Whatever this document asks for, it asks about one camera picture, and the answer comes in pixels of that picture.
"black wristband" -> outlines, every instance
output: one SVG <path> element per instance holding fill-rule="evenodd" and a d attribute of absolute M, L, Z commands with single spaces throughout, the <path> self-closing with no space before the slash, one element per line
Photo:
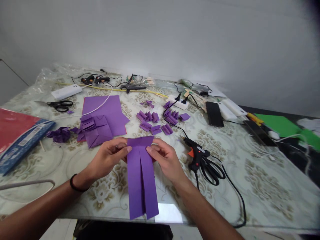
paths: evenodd
<path fill-rule="evenodd" d="M 86 192 L 86 191 L 88 191 L 90 187 L 88 187 L 88 189 L 86 189 L 86 190 L 81 190 L 81 189 L 79 189 L 79 188 L 76 188 L 76 187 L 73 185 L 72 180 L 73 180 L 73 178 L 74 178 L 75 175 L 73 175 L 73 176 L 70 178 L 70 186 L 71 186 L 71 188 L 72 188 L 73 190 L 77 191 L 77 192 Z"/>

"mouse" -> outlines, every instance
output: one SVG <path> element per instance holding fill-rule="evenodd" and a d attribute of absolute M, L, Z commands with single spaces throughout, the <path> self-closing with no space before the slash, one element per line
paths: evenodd
<path fill-rule="evenodd" d="M 274 132 L 274 131 L 269 131 L 268 135 L 269 135 L 270 138 L 272 138 L 274 140 L 279 140 L 280 139 L 279 134 Z"/>

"orange trigger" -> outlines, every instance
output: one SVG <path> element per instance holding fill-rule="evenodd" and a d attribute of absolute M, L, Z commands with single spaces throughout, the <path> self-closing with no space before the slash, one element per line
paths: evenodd
<path fill-rule="evenodd" d="M 193 157 L 193 158 L 194 158 L 193 148 L 191 148 L 191 151 L 190 151 L 190 152 L 188 152 L 188 154 L 189 154 L 191 157 Z"/>

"green paper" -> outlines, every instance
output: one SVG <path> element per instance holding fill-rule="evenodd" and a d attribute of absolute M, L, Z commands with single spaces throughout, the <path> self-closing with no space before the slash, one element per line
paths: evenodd
<path fill-rule="evenodd" d="M 306 137 L 309 145 L 313 146 L 315 150 L 320 151 L 320 138 L 317 135 L 309 129 L 302 130 L 300 134 Z"/>
<path fill-rule="evenodd" d="M 280 137 L 289 137 L 294 134 L 300 134 L 302 129 L 283 116 L 257 114 L 255 115 L 264 121 L 264 124 L 277 132 Z"/>

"hand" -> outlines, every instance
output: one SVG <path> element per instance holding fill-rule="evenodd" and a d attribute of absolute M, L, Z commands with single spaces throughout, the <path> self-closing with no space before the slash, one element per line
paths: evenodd
<path fill-rule="evenodd" d="M 157 145 L 151 145 L 151 147 L 147 147 L 146 149 L 149 155 L 159 162 L 163 174 L 172 183 L 186 179 L 187 176 L 180 165 L 174 148 L 160 138 L 155 138 L 153 143 Z"/>
<path fill-rule="evenodd" d="M 127 147 L 127 138 L 119 137 L 104 142 L 89 165 L 73 178 L 79 189 L 90 187 L 99 178 L 108 175 L 120 159 L 125 159 L 132 147 Z"/>

